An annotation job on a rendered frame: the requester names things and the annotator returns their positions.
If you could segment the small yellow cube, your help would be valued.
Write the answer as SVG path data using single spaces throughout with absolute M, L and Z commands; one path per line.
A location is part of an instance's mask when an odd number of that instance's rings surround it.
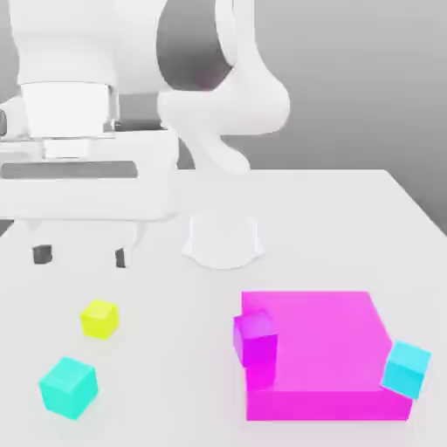
M 85 336 L 106 340 L 119 325 L 118 305 L 95 299 L 80 314 Z

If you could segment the small purple cube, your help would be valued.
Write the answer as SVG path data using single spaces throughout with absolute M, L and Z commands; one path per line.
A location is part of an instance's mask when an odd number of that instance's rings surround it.
M 278 343 L 279 333 L 266 311 L 241 314 L 233 318 L 233 347 L 244 368 L 274 363 Z

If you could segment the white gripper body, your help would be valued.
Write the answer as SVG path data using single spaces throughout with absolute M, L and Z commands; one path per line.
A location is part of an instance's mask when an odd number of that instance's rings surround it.
M 45 160 L 36 142 L 9 148 L 23 159 L 0 164 L 0 218 L 151 222 L 176 212 L 179 141 L 172 131 L 92 140 L 80 159 Z

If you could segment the small light blue cube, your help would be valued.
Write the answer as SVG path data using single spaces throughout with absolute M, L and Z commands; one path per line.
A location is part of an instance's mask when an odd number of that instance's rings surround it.
M 382 386 L 417 400 L 430 364 L 431 352 L 403 341 L 396 341 L 389 352 Z

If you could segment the small turquoise cube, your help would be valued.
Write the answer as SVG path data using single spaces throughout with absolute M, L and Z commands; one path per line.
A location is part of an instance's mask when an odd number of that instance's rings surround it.
M 77 420 L 99 392 L 95 368 L 70 357 L 61 358 L 38 385 L 45 408 L 71 420 Z

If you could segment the large magenta box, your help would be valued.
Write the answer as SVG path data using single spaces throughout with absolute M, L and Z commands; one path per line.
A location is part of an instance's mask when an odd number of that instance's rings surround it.
M 245 370 L 249 421 L 405 421 L 410 398 L 382 386 L 392 341 L 367 292 L 243 292 L 266 312 L 277 359 Z

